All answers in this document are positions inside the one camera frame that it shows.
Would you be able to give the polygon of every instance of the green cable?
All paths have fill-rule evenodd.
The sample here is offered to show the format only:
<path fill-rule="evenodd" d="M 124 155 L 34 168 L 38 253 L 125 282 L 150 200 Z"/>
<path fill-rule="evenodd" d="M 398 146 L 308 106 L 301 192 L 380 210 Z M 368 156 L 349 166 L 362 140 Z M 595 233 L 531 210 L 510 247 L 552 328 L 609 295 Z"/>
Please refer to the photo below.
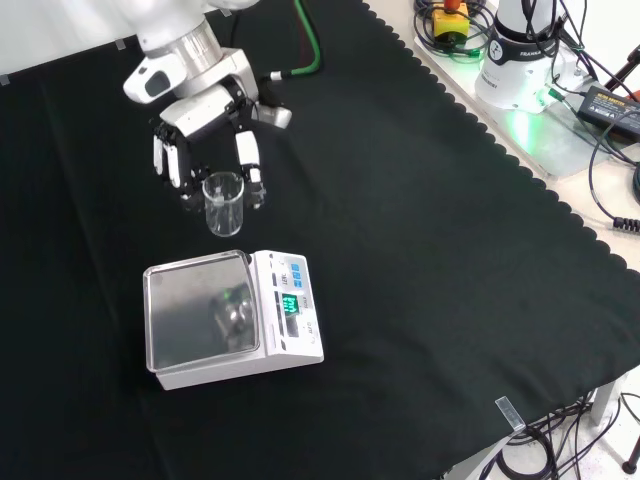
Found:
<path fill-rule="evenodd" d="M 300 17 L 300 21 L 304 26 L 305 32 L 307 33 L 307 37 L 309 37 L 309 42 L 311 43 L 311 47 L 313 48 L 313 62 L 306 67 L 296 68 L 291 70 L 291 75 L 309 75 L 310 73 L 317 72 L 320 68 L 320 64 L 322 62 L 322 54 L 320 52 L 320 45 L 318 44 L 318 39 L 316 38 L 316 34 L 313 31 L 313 27 L 311 23 L 309 23 L 309 18 L 307 17 L 307 12 L 305 12 L 304 7 L 302 6 L 302 0 L 294 0 L 293 2 L 296 6 L 296 10 L 298 11 L 298 16 Z"/>

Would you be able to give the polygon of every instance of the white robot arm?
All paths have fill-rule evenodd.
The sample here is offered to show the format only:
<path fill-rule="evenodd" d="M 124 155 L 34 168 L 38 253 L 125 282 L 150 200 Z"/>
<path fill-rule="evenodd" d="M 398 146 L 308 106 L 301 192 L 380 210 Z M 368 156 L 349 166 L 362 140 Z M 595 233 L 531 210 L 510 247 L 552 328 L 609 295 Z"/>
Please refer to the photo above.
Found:
<path fill-rule="evenodd" d="M 198 0 L 115 0 L 137 34 L 145 58 L 124 84 L 129 98 L 150 103 L 173 91 L 178 101 L 165 109 L 154 137 L 154 166 L 188 200 L 199 193 L 206 167 L 192 162 L 189 142 L 231 122 L 236 150 L 247 186 L 248 203 L 260 208 L 265 190 L 260 154 L 246 124 L 252 115 L 286 128 L 291 112 L 261 105 L 251 66 L 242 50 L 222 48 L 202 13 Z M 259 0 L 212 0 L 231 10 Z"/>

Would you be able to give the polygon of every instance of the glass beaker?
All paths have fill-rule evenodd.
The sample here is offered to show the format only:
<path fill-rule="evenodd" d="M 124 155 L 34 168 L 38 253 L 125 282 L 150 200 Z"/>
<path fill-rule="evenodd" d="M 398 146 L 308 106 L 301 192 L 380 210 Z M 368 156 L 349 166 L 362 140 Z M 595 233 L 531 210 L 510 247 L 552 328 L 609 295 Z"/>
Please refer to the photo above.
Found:
<path fill-rule="evenodd" d="M 243 221 L 244 181 L 233 172 L 218 172 L 202 183 L 207 225 L 214 235 L 231 237 Z"/>

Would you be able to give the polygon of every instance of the black fabric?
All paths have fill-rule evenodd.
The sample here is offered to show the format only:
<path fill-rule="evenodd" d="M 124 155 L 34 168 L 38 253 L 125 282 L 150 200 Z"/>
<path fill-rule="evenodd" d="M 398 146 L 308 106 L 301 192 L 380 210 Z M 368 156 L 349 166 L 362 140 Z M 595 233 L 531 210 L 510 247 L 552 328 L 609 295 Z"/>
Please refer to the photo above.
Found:
<path fill-rule="evenodd" d="M 325 69 L 277 87 L 294 118 L 256 126 L 268 203 L 231 239 L 155 177 L 163 105 L 121 91 L 136 49 L 0 89 L 0 299 L 23 312 L 3 319 L 3 479 L 428 479 L 509 433 L 495 399 L 533 420 L 640 363 L 638 275 L 359 0 L 308 3 Z M 259 73 L 290 68 L 295 28 L 290 2 L 261 2 L 236 43 Z M 231 131 L 195 154 L 233 168 Z M 142 272 L 235 248 L 307 257 L 325 362 L 161 391 Z"/>

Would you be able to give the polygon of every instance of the green lcd display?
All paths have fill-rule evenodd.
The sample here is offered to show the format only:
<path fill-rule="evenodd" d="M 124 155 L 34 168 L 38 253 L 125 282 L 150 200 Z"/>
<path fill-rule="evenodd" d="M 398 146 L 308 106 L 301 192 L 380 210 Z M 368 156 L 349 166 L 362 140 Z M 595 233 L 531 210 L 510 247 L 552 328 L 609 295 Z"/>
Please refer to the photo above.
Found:
<path fill-rule="evenodd" d="M 283 293 L 282 306 L 284 307 L 285 315 L 295 315 L 297 313 L 300 313 L 300 308 L 298 307 L 298 297 L 296 297 L 295 295 Z"/>

